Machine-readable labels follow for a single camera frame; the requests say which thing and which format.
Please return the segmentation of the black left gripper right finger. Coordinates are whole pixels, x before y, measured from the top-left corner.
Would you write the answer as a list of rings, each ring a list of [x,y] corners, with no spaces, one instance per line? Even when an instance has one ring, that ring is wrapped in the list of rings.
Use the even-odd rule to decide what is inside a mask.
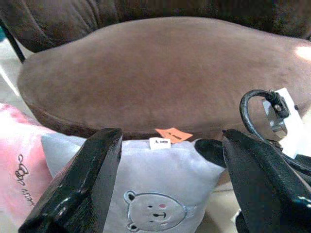
[[[311,231],[311,187],[278,150],[226,130],[223,153],[248,232]]]

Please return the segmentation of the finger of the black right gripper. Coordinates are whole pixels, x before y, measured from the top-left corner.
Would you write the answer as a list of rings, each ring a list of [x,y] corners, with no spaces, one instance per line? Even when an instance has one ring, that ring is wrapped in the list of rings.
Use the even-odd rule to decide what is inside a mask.
[[[199,139],[195,142],[194,147],[207,161],[226,168],[221,141],[214,139]]]

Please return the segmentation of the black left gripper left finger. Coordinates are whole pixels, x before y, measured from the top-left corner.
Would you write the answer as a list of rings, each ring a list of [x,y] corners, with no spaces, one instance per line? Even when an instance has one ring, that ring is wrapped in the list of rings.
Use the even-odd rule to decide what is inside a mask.
[[[122,130],[105,128],[86,140],[55,176],[20,233],[101,233],[121,160]]]

